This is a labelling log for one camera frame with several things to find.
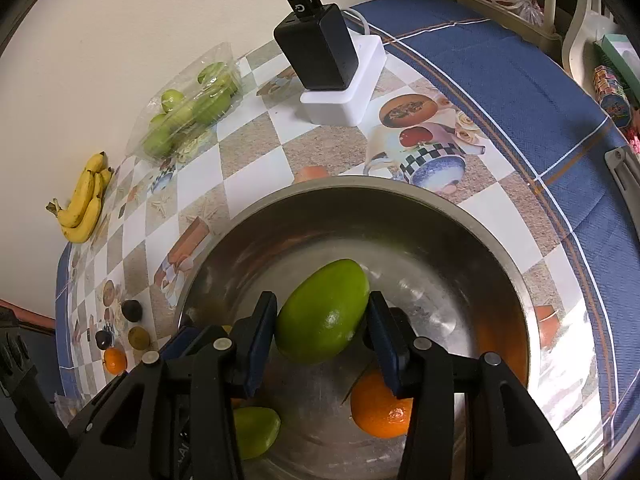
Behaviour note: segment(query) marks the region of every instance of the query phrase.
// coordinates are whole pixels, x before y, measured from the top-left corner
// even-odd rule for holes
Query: checkered tablecloth
[[[330,175],[363,174],[375,156],[371,145],[381,126],[380,108],[393,97],[418,93],[437,102],[443,116],[456,118],[448,127],[460,139],[484,147],[481,155],[464,156],[462,179],[441,194],[494,234],[523,274],[534,305],[550,305],[556,313],[559,329],[541,349],[536,400],[567,449],[577,449],[584,428],[591,430],[600,421],[594,341],[582,291],[534,191],[482,128],[391,54],[358,127],[317,126],[303,118],[302,85],[274,41],[242,57],[238,65],[244,99],[202,139],[193,158],[172,160],[162,168],[135,156],[124,160],[106,191],[95,233],[71,249],[67,320],[74,373],[84,399],[113,378],[95,345],[97,330],[114,333],[127,354],[128,369],[142,356],[127,341],[132,324],[122,317],[122,301],[136,299],[143,305],[140,325],[149,332],[152,348],[160,348],[172,335],[181,282],[170,296],[154,284],[154,277],[194,220],[200,218],[208,227],[201,247],[225,232],[247,206],[292,184],[303,168],[322,166]],[[455,144],[449,149],[459,151]],[[370,174],[397,177],[393,167]],[[191,272],[188,266],[174,270]]]

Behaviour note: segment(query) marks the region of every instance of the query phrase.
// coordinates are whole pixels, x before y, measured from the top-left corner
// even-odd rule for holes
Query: screw
[[[233,342],[228,337],[220,337],[213,342],[213,348],[221,352],[229,350]]]
[[[142,356],[142,362],[145,365],[152,365],[153,363],[158,361],[159,358],[160,354],[158,352],[156,352],[155,350],[149,350],[149,352],[145,352],[145,354]]]
[[[428,350],[431,348],[431,339],[426,337],[417,337],[414,339],[414,346],[417,350]]]
[[[500,356],[495,352],[487,352],[486,354],[484,354],[484,360],[491,366],[497,366],[502,362]]]

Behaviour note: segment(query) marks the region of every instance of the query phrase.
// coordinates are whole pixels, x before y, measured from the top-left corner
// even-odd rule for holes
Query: white power strip
[[[385,65],[386,53],[379,36],[352,36],[358,54],[358,69],[346,90],[305,90],[300,102],[313,124],[356,126],[364,117],[367,105]]]

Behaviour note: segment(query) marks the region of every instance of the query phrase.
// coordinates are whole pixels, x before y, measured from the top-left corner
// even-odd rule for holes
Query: black power adapter
[[[289,0],[293,9],[273,37],[308,90],[345,90],[358,56],[336,4]]]

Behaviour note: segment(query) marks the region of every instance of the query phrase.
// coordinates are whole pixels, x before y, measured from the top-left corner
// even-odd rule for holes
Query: tablecloth
[[[402,156],[457,150],[462,174],[435,191],[479,219],[523,273],[544,340],[536,401],[574,463],[602,468],[638,412],[640,359],[629,353],[638,354],[639,321],[631,319],[638,241],[602,158],[622,136],[550,59],[465,7],[375,0],[357,9],[388,52],[358,127],[309,123],[302,85],[271,41],[239,59],[241,105],[188,154],[161,168],[135,156],[118,167],[95,233],[70,249],[60,288],[67,377],[85,399],[111,380],[94,341],[101,328],[114,333],[129,368],[139,362],[142,352],[126,337],[132,324],[118,307],[126,299],[143,305],[140,324],[161,347],[198,252],[244,208],[309,167],[410,182],[421,152],[397,161],[391,138]],[[423,125],[435,139],[413,145],[382,123],[383,105],[406,94],[437,104]],[[196,230],[193,251],[171,261],[177,242]]]

